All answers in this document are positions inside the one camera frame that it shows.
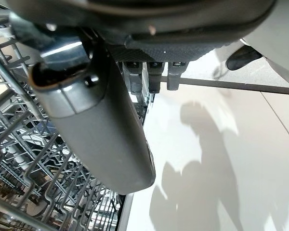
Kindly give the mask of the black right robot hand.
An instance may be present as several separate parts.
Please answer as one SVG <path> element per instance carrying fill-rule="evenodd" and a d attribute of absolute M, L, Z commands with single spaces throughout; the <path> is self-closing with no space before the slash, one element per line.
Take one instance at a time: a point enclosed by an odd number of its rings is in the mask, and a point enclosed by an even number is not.
<path fill-rule="evenodd" d="M 17 39 L 41 62 L 28 81 L 70 150 L 107 187 L 155 181 L 130 95 L 158 93 L 165 64 L 177 90 L 189 62 L 256 29 L 274 0 L 10 0 Z"/>

